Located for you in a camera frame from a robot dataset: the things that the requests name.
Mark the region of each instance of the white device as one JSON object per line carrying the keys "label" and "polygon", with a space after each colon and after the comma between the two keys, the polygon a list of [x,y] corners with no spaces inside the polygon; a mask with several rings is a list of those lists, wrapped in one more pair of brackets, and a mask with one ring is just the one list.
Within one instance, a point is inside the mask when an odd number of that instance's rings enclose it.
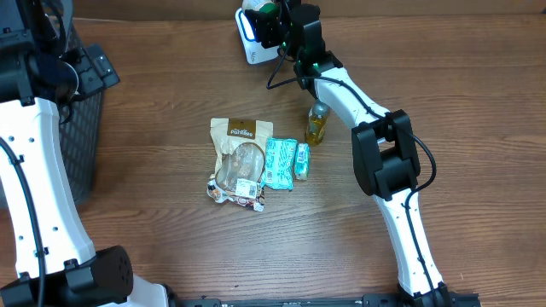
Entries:
{"label": "white device", "polygon": [[242,46],[245,49],[248,64],[254,65],[275,59],[278,46],[265,49],[261,43],[256,42],[254,31],[244,15],[242,9],[237,9],[235,12],[235,21],[241,35]]}

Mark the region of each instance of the plastic bag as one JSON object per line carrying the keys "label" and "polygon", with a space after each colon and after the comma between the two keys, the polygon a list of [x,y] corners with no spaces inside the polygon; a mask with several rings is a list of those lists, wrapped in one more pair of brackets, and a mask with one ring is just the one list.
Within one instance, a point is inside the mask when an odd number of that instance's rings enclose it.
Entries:
{"label": "plastic bag", "polygon": [[272,135],[273,124],[269,122],[211,119],[211,137],[218,157],[207,184],[208,195],[217,203],[229,200],[262,211],[264,149]]}

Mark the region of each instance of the snack bag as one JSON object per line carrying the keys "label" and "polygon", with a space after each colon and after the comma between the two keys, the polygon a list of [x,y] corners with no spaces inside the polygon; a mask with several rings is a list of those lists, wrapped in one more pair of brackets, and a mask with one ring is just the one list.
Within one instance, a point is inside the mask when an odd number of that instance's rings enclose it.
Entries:
{"label": "snack bag", "polygon": [[218,157],[207,184],[208,195],[217,203],[229,200],[262,211],[264,150],[272,135],[273,124],[269,122],[211,119],[211,137]]}
{"label": "snack bag", "polygon": [[287,189],[292,191],[292,165],[296,154],[298,141],[294,139],[267,140],[265,149],[265,172],[262,177],[262,187]]}

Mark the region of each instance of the glass bottle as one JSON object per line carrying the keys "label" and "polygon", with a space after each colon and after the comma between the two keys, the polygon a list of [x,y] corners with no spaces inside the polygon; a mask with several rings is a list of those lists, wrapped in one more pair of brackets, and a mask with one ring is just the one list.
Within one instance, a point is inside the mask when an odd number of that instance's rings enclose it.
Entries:
{"label": "glass bottle", "polygon": [[318,145],[324,138],[324,125],[330,114],[330,107],[317,99],[309,111],[309,123],[305,132],[305,141],[309,145]]}

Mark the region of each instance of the wooden table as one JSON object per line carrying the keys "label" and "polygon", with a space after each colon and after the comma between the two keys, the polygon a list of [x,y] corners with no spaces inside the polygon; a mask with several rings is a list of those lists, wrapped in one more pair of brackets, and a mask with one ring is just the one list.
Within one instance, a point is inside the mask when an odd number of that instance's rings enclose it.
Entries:
{"label": "wooden table", "polygon": [[[271,121],[303,140],[313,102],[267,91],[276,63],[250,67],[233,20],[77,21],[121,77],[107,92],[93,198],[78,208],[97,249],[124,246],[134,270],[183,298],[348,297],[396,291],[383,218],[352,172],[336,116],[311,176],[268,191],[263,213],[206,196],[213,117]],[[541,15],[326,19],[327,48],[381,105],[402,108],[433,151],[421,194],[436,264],[484,306],[546,305],[546,19]],[[285,65],[278,80],[293,76]],[[421,155],[421,181],[430,173]],[[0,213],[0,284],[15,278]]]}

